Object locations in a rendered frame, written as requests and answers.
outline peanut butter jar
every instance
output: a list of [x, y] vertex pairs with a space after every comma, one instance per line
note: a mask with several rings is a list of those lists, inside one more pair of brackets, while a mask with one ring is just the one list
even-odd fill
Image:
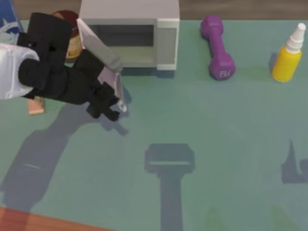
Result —
[[66, 54], [66, 62], [73, 63], [82, 52], [82, 45], [77, 26], [78, 14], [73, 11], [62, 10], [54, 12], [52, 15], [68, 21], [73, 26], [72, 36], [69, 41], [69, 46]]

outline blue package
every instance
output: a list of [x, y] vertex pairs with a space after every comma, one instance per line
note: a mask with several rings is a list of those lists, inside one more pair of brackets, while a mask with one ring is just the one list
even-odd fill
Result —
[[22, 31], [12, 0], [0, 0], [0, 42], [15, 45]]

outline bottle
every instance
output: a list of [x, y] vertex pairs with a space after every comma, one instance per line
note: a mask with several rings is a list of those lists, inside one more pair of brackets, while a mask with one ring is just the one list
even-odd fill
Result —
[[292, 79], [302, 57], [301, 48], [303, 47], [305, 30], [306, 25], [299, 23], [286, 45], [281, 48], [272, 70], [274, 80], [285, 83]]

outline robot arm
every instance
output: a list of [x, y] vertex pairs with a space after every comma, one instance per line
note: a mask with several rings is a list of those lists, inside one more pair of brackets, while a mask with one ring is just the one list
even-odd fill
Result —
[[[105, 65], [88, 50], [82, 51], [73, 67], [64, 65], [71, 32], [72, 26], [68, 22], [48, 14], [33, 13], [28, 33], [21, 33], [17, 46], [6, 46], [6, 56], [0, 56], [0, 68], [10, 72], [0, 74], [0, 81], [12, 76], [11, 86], [18, 86], [16, 89], [19, 89], [10, 97], [2, 98], [23, 96], [33, 99], [40, 96], [71, 104], [89, 102], [87, 111], [92, 117], [98, 118], [104, 114], [110, 120], [117, 121], [119, 112], [110, 107], [119, 98], [111, 86], [98, 80]], [[37, 55], [21, 55], [23, 52]], [[12, 55], [19, 62], [4, 68], [4, 60]]]

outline brown wall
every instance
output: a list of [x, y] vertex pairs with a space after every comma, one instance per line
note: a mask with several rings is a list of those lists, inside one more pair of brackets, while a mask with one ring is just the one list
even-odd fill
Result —
[[[21, 19], [32, 12], [79, 12], [81, 0], [13, 0]], [[222, 19], [308, 19], [308, 0], [180, 0], [182, 19], [217, 14]]]

